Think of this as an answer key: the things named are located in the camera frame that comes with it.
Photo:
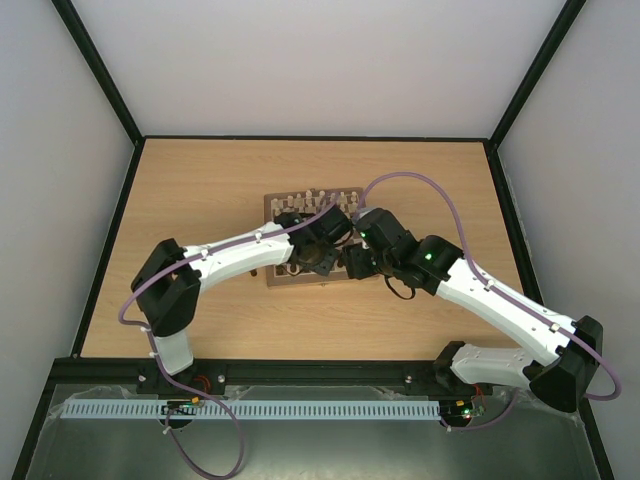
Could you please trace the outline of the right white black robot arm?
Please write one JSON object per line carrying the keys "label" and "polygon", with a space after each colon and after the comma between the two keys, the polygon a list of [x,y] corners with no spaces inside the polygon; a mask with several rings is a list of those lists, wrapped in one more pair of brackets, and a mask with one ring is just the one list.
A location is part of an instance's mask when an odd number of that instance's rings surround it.
{"label": "right white black robot arm", "polygon": [[455,392],[466,384],[490,383],[531,391],[546,405],[566,413],[578,409],[599,366],[603,327],[585,315],[559,314],[468,263],[455,244],[437,235],[417,240],[388,210],[358,212],[354,229],[361,244],[345,252],[352,279],[376,273],[397,279],[411,291],[448,300],[517,343],[515,349],[453,343],[436,367],[436,379]]}

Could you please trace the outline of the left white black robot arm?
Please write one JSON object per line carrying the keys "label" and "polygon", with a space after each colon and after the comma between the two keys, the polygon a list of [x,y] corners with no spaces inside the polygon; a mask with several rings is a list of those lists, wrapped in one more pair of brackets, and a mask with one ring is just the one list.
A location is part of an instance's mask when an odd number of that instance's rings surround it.
{"label": "left white black robot arm", "polygon": [[137,322],[152,339],[152,355],[174,376],[194,362],[187,327],[202,293],[236,276],[263,267],[295,265],[327,276],[341,240],[352,232],[350,218],[337,205],[317,214],[285,212],[264,225],[219,242],[180,246],[170,238],[152,251],[131,283],[132,296],[146,320]]}

